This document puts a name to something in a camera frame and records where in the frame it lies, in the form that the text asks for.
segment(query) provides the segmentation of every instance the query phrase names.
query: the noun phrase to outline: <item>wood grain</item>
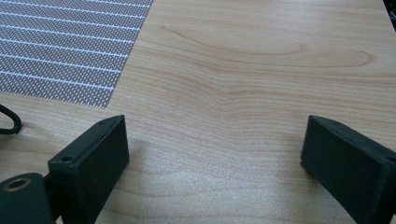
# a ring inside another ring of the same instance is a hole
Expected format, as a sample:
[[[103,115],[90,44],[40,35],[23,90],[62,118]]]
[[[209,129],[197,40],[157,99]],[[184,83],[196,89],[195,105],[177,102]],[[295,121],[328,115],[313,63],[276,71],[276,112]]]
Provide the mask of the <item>wood grain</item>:
[[[395,150],[395,58],[380,0],[155,0],[106,109],[0,93],[24,122],[0,179],[124,114],[131,162],[97,223],[353,223],[300,166],[307,118]]]

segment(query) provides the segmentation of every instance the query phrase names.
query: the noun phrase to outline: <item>wooden table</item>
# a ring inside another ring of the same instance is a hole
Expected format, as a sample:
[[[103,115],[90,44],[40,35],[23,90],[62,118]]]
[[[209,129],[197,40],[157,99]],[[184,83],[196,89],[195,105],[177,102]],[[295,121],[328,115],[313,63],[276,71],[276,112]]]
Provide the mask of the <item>wooden table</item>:
[[[97,223],[353,223],[300,165],[307,118],[396,149],[395,59],[381,0],[155,0],[106,109],[0,93],[24,123],[0,179],[124,114],[131,162]]]

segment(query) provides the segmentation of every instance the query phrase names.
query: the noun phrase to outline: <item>dotted grid pattern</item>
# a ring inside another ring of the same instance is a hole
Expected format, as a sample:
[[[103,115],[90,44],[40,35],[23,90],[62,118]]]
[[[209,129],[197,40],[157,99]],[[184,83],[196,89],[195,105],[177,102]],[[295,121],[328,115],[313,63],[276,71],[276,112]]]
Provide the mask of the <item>dotted grid pattern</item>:
[[[105,107],[152,0],[0,0],[0,91]]]

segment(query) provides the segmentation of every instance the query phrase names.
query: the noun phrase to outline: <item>screw hole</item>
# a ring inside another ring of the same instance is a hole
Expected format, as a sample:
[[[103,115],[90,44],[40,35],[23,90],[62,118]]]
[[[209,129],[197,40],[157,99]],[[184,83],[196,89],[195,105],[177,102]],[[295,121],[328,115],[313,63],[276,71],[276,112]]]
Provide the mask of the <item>screw hole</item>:
[[[387,157],[388,161],[396,161],[395,157]]]
[[[65,162],[68,162],[68,161],[71,161],[71,160],[73,160],[73,157],[71,157],[71,156],[65,156],[65,157],[62,158],[62,161],[65,161]]]
[[[9,182],[4,187],[4,191],[11,192],[11,191],[23,189],[24,187],[28,186],[30,184],[30,182],[31,182],[30,178],[27,178],[27,177],[15,179],[15,180]]]

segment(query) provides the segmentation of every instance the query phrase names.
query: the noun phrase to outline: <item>black cable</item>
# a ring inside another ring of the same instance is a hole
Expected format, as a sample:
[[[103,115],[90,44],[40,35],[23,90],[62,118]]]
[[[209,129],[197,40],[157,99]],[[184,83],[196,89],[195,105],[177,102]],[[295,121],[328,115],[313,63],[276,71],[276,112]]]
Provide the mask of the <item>black cable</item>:
[[[15,114],[3,105],[0,105],[0,113],[7,115],[9,118],[12,119],[12,121],[14,121],[14,127],[12,129],[0,129],[0,134],[14,134],[18,133],[21,130],[22,122],[17,114]]]

